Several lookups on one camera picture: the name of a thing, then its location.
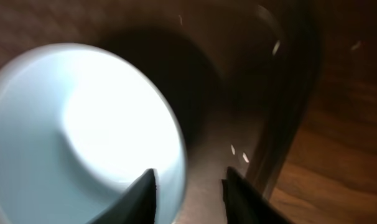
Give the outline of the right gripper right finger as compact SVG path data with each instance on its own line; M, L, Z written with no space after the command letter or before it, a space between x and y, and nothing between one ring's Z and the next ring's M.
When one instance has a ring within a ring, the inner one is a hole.
M291 224L233 167L221 184L227 224Z

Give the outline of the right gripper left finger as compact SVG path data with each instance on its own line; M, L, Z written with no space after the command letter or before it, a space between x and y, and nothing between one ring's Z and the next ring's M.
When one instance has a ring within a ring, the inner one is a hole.
M91 224L155 224L157 186L153 169L146 170L121 198Z

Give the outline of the small bowl with rice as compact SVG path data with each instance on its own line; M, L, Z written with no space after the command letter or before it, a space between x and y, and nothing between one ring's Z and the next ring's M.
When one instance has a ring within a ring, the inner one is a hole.
M185 140L134 65L64 43L0 69L0 223L90 223L148 169L155 223L173 223L185 197Z

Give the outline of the dark brown serving tray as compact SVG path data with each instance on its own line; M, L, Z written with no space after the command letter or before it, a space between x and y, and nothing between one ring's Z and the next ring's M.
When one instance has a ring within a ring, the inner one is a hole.
M270 195L320 64L313 1L83 1L95 44L146 74L186 142L178 223L226 223L232 166Z

